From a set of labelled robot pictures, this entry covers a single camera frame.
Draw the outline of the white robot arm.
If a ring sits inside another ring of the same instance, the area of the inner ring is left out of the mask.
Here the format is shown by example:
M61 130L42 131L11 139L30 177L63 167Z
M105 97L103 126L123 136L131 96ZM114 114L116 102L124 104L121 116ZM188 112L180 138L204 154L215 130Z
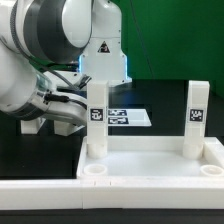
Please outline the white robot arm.
M87 122L88 81L126 79L122 14L110 0L0 0L0 111Z

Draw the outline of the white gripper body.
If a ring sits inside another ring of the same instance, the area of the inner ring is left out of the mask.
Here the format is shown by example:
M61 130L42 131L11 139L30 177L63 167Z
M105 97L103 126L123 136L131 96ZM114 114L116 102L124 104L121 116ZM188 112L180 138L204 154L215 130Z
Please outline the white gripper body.
M67 122L77 126L87 123L87 99L71 93L55 92L44 96L47 110L43 117L49 120Z

